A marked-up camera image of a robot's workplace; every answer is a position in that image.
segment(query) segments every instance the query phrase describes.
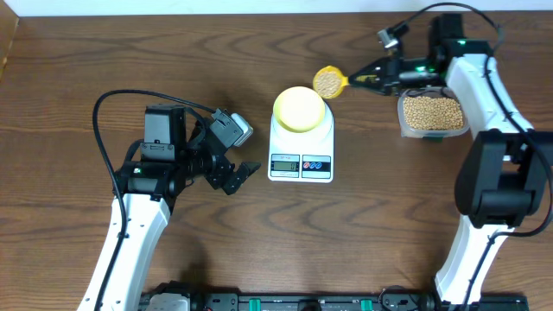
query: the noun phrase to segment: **wooden table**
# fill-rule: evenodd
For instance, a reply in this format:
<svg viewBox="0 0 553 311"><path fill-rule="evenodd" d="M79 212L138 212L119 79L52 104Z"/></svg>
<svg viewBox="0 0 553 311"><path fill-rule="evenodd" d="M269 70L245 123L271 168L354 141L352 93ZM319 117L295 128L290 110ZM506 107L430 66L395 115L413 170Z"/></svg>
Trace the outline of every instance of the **wooden table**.
<svg viewBox="0 0 553 311"><path fill-rule="evenodd" d="M75 309L110 218L111 182L91 126L103 92L141 88L237 111L255 129L235 162L263 168L226 196L198 181L179 199L146 289L179 280L255 292L429 289L459 222L454 179L470 135L402 138L397 99L346 90L332 100L335 177L328 185L270 182L271 107L328 64L353 73L383 55L376 32L409 14L23 18L0 84L0 308ZM495 13L507 43L501 77L524 115L553 130L553 13ZM425 55L429 17L409 55ZM476 16L467 34L493 38ZM143 137L145 105L118 96L100 126L116 165ZM544 210L528 218L537 226ZM522 292L532 310L553 299L552 230L512 238L484 284Z"/></svg>

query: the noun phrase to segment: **yellow scoop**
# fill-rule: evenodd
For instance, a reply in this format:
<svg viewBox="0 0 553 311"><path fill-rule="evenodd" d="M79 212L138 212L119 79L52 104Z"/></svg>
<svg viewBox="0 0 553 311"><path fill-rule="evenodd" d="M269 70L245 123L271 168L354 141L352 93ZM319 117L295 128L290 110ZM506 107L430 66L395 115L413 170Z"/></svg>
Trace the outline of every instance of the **yellow scoop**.
<svg viewBox="0 0 553 311"><path fill-rule="evenodd" d="M322 68L313 78L313 88L322 98L337 98L344 86L349 86L347 77L334 66Z"/></svg>

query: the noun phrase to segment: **grain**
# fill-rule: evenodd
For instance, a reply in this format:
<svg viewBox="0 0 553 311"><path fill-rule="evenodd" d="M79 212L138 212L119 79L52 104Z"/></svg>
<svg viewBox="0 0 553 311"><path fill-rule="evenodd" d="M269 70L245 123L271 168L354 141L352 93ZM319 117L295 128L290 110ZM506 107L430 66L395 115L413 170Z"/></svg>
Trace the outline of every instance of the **grain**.
<svg viewBox="0 0 553 311"><path fill-rule="evenodd" d="M341 78L335 72L321 73L315 78L315 91L322 98L333 97L341 88Z"/></svg>
<svg viewBox="0 0 553 311"><path fill-rule="evenodd" d="M464 125L461 107L451 98L405 98L404 115L416 130L460 130Z"/></svg>

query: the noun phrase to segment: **clear plastic container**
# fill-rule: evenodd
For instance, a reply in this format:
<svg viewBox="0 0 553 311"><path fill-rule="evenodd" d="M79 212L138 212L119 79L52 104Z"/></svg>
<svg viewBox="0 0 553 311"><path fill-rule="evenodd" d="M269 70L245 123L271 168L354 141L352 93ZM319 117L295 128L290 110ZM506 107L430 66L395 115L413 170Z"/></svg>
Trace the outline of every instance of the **clear plastic container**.
<svg viewBox="0 0 553 311"><path fill-rule="evenodd" d="M407 90L407 91L405 91L397 102L397 116L399 117L399 126L401 127L401 136L402 137L444 138L444 137L459 136L459 135L465 134L468 131L467 117L465 116L465 112L462 109L461 109L461 112L463 114L463 128L462 129L459 129L459 130L417 130L417 129L413 129L412 127L410 127L407 124L407 121L405 121L404 100L405 100L405 98L407 98L407 94L410 94L412 96L413 94L418 94L418 93L422 93L422 92L424 92L424 94L421 94L421 96L427 96L427 97L430 97L430 98L445 98L446 96L442 95L442 93L445 93L447 95L447 97L450 97L450 98L453 98L453 99L457 100L457 97L448 88L443 88L443 90L442 90L441 87L428 87L424 90Z"/></svg>

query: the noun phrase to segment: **white wall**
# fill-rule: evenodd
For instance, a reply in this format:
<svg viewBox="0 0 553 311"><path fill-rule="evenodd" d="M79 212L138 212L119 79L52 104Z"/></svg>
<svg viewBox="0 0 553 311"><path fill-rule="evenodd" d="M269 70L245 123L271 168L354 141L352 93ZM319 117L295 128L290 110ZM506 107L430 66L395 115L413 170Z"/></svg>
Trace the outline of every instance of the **white wall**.
<svg viewBox="0 0 553 311"><path fill-rule="evenodd" d="M19 16L334 13L419 10L436 0L4 0ZM553 10L553 0L460 0L480 10ZM439 10L455 10L442 7Z"/></svg>

